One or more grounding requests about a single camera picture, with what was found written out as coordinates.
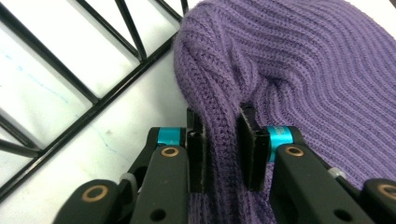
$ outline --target wire rack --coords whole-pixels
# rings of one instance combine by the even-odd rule
[[[66,128],[58,137],[55,138],[46,147],[39,147],[32,137],[24,133],[23,128],[15,123],[14,120],[7,119],[0,114],[0,127],[14,137],[19,144],[0,139],[0,150],[7,153],[19,155],[21,157],[32,158],[23,168],[12,176],[0,188],[0,202],[17,189],[27,178],[37,171],[46,161],[50,160],[58,151],[60,151],[68,142],[70,142],[80,131],[90,124],[101,112],[112,104],[128,87],[138,80],[152,65],[154,65],[170,48],[173,34],[169,39],[164,41],[153,53],[147,55],[143,46],[140,34],[134,24],[134,18],[131,15],[124,0],[116,0],[117,7],[125,22],[126,27],[134,41],[132,45],[126,40],[104,17],[98,13],[94,7],[84,0],[76,1],[86,10],[107,32],[109,32],[120,44],[126,48],[136,59],[139,65],[124,77],[119,83],[110,89],[103,97],[97,97],[73,72],[67,68],[55,54],[53,54],[26,26],[24,26],[2,3],[0,3],[0,22],[2,22],[10,31],[21,39],[29,48],[39,55],[46,63],[56,70],[76,91],[81,93],[88,101],[91,107],[79,117],[71,126]],[[180,16],[163,0],[155,0],[173,19],[181,22]],[[183,14],[188,10],[187,0],[180,0]]]

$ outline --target white table surface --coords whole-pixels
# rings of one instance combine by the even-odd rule
[[[114,1],[88,1],[126,39],[132,38]],[[148,55],[177,29],[152,0],[126,1]],[[168,0],[181,14],[178,0]],[[190,7],[199,0],[190,0]],[[388,0],[349,0],[396,37],[396,9]],[[74,1],[3,0],[97,96],[131,72],[137,60]],[[172,51],[116,102],[0,203],[0,223],[51,223],[81,184],[119,181],[146,143],[151,127],[186,125],[186,103],[177,88]],[[0,22],[0,113],[47,146],[90,103],[77,95]],[[15,142],[0,130],[0,138]],[[30,159],[0,151],[0,185]]]

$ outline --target knit hat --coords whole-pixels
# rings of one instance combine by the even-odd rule
[[[341,0],[209,0],[183,20],[177,83],[211,141],[209,191],[191,195],[191,223],[273,223],[247,191],[236,141],[239,106],[262,126],[298,127],[358,187],[396,180],[396,42]]]

